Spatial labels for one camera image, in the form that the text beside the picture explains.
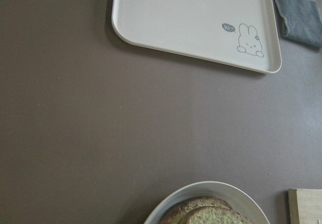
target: gray towel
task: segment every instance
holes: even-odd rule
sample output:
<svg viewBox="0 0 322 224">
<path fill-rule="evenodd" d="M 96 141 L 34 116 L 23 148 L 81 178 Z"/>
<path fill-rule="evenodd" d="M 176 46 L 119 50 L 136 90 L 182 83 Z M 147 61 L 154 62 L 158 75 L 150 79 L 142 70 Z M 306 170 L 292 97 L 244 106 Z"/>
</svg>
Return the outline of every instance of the gray towel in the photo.
<svg viewBox="0 0 322 224">
<path fill-rule="evenodd" d="M 322 47 L 322 20 L 314 0 L 275 0 L 283 18 L 283 35 L 289 39 Z"/>
</svg>

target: wooden board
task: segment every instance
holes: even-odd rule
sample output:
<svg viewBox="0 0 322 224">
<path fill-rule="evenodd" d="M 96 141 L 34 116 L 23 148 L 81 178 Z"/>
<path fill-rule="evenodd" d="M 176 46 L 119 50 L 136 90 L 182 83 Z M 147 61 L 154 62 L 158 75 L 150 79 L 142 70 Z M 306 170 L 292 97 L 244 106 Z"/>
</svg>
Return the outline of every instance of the wooden board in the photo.
<svg viewBox="0 0 322 224">
<path fill-rule="evenodd" d="M 322 224 L 322 190 L 288 191 L 291 224 Z"/>
</svg>

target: bunny illustration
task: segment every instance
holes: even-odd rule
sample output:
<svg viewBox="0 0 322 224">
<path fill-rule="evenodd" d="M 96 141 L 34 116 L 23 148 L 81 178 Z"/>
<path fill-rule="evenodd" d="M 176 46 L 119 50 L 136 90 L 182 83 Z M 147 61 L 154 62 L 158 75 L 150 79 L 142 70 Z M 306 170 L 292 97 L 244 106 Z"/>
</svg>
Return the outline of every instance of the bunny illustration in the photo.
<svg viewBox="0 0 322 224">
<path fill-rule="evenodd" d="M 240 24 L 239 33 L 239 46 L 237 47 L 239 52 L 264 57 L 262 44 L 254 26 L 248 27 L 246 24 Z"/>
</svg>

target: plastic tray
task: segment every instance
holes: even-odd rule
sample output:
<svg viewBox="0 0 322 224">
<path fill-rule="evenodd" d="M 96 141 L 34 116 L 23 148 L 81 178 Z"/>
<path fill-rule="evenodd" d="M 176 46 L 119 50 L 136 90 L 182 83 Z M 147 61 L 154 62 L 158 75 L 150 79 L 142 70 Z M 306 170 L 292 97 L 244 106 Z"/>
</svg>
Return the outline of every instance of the plastic tray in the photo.
<svg viewBox="0 0 322 224">
<path fill-rule="evenodd" d="M 281 67 L 272 0 L 114 0 L 124 41 L 262 73 Z"/>
</svg>

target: toast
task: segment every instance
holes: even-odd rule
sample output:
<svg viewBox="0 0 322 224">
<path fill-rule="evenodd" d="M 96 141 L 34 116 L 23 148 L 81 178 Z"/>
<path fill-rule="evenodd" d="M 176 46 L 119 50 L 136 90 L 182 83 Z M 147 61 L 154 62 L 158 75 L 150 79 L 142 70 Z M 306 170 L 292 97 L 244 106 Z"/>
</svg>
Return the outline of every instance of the toast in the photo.
<svg viewBox="0 0 322 224">
<path fill-rule="evenodd" d="M 204 206 L 187 213 L 179 224 L 253 224 L 241 214 L 222 207 Z"/>
<path fill-rule="evenodd" d="M 159 224 L 178 224 L 180 220 L 191 210 L 202 206 L 218 206 L 232 209 L 224 200 L 214 197 L 197 197 L 182 201 L 171 207 L 162 217 Z"/>
</svg>

